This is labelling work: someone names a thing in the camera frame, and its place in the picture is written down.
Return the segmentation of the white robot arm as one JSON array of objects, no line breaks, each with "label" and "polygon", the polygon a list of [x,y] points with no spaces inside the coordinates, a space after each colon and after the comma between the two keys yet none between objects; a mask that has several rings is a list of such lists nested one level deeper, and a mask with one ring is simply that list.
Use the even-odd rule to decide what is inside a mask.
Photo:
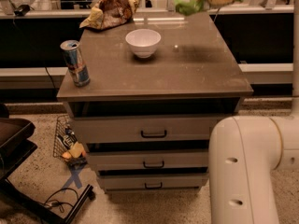
[{"label": "white robot arm", "polygon": [[292,111],[234,116],[212,131],[208,150],[212,224],[279,224],[270,172],[299,167],[299,0],[293,11]]}]

